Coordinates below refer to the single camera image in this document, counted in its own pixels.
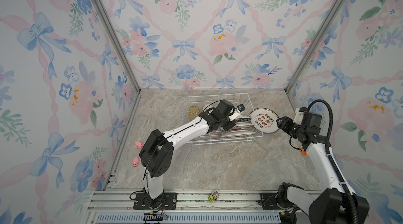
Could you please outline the plate with green rim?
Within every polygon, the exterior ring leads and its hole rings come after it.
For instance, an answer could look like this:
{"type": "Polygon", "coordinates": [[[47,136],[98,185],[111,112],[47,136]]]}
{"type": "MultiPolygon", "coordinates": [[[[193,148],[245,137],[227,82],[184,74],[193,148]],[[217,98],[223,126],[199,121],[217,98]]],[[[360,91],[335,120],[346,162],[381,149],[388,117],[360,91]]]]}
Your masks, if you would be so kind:
{"type": "Polygon", "coordinates": [[[274,121],[276,121],[277,119],[279,119],[279,116],[278,116],[274,111],[272,111],[272,110],[270,110],[270,109],[268,109],[268,108],[264,108],[263,110],[264,110],[264,116],[265,116],[268,120],[274,122],[274,121]]]}

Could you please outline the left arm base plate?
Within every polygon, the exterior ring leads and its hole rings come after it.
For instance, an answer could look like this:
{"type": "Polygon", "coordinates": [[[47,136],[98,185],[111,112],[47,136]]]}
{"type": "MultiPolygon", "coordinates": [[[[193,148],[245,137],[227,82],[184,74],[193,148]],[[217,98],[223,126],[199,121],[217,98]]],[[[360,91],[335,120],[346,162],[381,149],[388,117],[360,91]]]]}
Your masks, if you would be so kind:
{"type": "Polygon", "coordinates": [[[175,192],[164,192],[156,199],[151,197],[145,192],[136,193],[134,199],[134,210],[175,210],[177,205],[177,196],[175,192]]]}

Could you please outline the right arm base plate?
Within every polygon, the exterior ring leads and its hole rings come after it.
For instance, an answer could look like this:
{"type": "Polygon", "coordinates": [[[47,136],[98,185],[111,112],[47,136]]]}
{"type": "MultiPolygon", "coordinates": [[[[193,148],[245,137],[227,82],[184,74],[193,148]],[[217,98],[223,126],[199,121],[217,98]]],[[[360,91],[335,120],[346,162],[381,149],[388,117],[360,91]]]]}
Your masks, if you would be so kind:
{"type": "Polygon", "coordinates": [[[277,192],[262,192],[258,204],[263,210],[280,210],[282,207],[278,204],[277,196],[277,192]]]}

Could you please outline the plate with orange pattern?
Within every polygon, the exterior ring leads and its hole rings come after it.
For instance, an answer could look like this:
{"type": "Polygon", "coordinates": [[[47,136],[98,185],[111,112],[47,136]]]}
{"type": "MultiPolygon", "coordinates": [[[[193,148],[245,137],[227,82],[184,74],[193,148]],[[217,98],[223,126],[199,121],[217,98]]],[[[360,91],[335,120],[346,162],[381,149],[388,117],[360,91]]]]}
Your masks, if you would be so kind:
{"type": "Polygon", "coordinates": [[[250,130],[253,129],[254,125],[250,123],[238,123],[231,130],[250,130]]]}

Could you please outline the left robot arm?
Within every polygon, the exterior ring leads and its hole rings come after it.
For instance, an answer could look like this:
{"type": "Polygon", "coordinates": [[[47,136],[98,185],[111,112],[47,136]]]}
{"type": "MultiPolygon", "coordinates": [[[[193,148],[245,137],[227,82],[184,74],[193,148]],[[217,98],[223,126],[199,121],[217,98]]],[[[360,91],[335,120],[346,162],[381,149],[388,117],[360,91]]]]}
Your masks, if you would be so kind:
{"type": "Polygon", "coordinates": [[[174,151],[193,139],[207,135],[220,128],[228,131],[234,120],[245,110],[240,104],[234,106],[228,100],[219,100],[205,107],[198,116],[176,129],[161,132],[152,131],[140,151],[140,160],[145,168],[145,198],[154,203],[164,194],[163,174],[170,168],[174,151]]]}

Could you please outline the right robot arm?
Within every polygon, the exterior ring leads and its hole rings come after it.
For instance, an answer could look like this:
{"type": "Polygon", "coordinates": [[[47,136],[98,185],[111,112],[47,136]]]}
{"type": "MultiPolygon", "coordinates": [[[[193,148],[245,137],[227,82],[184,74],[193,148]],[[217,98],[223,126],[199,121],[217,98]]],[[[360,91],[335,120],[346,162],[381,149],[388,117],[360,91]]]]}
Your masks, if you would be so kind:
{"type": "Polygon", "coordinates": [[[299,208],[312,224],[363,224],[369,212],[368,201],[358,196],[340,171],[326,136],[320,135],[322,117],[298,111],[295,118],[277,119],[278,128],[302,144],[319,176],[321,193],[318,197],[303,188],[283,183],[276,195],[276,205],[282,209],[299,208]]]}

